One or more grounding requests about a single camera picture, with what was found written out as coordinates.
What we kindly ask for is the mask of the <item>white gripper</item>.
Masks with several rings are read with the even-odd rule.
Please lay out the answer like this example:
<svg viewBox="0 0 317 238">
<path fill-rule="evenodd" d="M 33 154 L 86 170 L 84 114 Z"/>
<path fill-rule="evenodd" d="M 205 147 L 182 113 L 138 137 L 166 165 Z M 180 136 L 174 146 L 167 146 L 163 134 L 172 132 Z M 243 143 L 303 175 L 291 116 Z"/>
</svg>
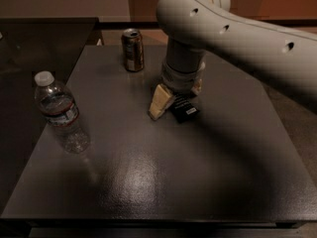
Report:
<svg viewBox="0 0 317 238">
<path fill-rule="evenodd" d="M 149 114 L 153 120 L 158 120 L 175 100 L 173 93 L 199 95 L 202 90 L 202 75 L 205 62 L 190 73 L 179 72 L 170 67 L 166 61 L 162 63 L 161 80 L 154 93 Z"/>
</svg>

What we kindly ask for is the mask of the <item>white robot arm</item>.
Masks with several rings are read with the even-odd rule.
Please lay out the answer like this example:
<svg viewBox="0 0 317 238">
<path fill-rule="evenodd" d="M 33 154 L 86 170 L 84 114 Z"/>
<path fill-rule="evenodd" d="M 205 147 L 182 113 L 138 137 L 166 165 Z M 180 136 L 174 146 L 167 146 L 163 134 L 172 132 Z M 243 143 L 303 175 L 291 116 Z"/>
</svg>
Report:
<svg viewBox="0 0 317 238">
<path fill-rule="evenodd" d="M 168 44 L 161 77 L 189 93 L 211 52 L 301 104 L 317 110 L 317 37 L 230 12 L 231 0 L 158 0 Z"/>
</svg>

